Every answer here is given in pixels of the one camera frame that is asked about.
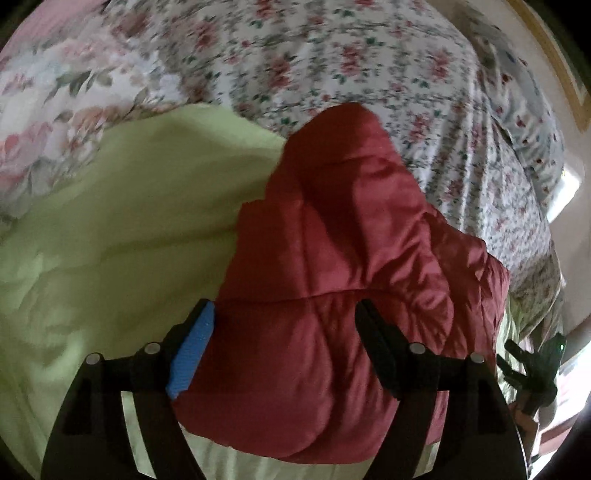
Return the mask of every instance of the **metal screw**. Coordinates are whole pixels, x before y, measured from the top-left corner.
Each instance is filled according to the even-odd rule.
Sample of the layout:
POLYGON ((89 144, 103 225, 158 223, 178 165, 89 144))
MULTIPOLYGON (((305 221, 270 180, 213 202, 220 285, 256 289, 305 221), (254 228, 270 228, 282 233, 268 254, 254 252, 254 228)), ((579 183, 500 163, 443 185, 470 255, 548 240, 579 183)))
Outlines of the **metal screw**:
POLYGON ((86 357, 86 363, 89 365, 96 365, 100 362, 100 355, 98 353, 91 353, 86 357))
POLYGON ((484 357, 481 354, 476 353, 476 352, 470 354, 470 360, 472 360, 476 364, 483 364, 484 363, 484 357))
POLYGON ((414 353, 415 355, 422 355, 427 351, 427 349, 422 343, 411 343, 408 349, 411 351, 411 353, 414 353))
POLYGON ((149 343, 145 346, 144 352, 148 355, 155 355, 160 351, 160 344, 156 342, 149 343))

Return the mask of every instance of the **floral bedsheet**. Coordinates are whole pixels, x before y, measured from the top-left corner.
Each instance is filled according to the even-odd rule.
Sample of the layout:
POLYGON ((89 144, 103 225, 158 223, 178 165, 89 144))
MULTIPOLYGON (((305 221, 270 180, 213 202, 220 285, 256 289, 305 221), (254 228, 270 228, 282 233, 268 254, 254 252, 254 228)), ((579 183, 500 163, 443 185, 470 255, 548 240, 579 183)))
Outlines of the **floral bedsheet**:
POLYGON ((550 312, 548 223, 472 45, 424 0, 112 0, 23 45, 0 60, 1 218, 90 161, 108 125, 187 102, 284 136, 362 103, 427 200, 510 270, 523 334, 550 312))

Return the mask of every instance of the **red garment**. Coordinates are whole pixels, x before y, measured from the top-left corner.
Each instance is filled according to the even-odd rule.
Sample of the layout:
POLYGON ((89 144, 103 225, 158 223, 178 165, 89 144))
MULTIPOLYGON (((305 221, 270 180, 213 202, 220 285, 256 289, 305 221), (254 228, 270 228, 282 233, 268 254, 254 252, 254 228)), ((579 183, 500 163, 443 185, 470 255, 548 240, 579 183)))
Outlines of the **red garment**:
POLYGON ((355 304, 371 299, 409 341, 480 352, 493 368, 508 285, 485 243, 427 203, 374 114, 328 109, 286 143, 265 200, 242 206, 215 331, 177 417, 260 456, 366 460, 398 402, 372 370, 355 304))

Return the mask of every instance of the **blue gripper pad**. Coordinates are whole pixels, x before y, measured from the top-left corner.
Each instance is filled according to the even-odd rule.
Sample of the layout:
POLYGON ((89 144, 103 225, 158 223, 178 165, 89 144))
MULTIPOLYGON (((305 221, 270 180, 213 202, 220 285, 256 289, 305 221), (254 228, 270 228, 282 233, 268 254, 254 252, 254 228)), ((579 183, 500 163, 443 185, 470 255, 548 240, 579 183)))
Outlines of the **blue gripper pad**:
POLYGON ((173 358, 170 365, 170 379, 166 386, 166 393, 172 400, 189 388, 203 352, 212 337, 214 317, 213 302, 208 301, 173 358))

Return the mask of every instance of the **white wall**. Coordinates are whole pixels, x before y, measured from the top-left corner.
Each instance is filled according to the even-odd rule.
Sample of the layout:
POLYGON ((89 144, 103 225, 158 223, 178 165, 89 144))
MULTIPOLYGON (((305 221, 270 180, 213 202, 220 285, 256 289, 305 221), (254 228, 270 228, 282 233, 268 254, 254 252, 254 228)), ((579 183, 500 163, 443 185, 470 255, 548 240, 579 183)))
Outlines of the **white wall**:
MULTIPOLYGON (((574 329, 591 314, 591 128, 579 132, 569 104, 550 63, 520 18, 505 0, 468 0, 514 42, 520 55, 535 73, 556 111, 564 132, 567 149, 578 159, 575 170, 586 171, 583 184, 575 198, 552 223, 566 287, 564 322, 566 331, 574 329)), ((450 17, 456 0, 430 0, 450 17)))

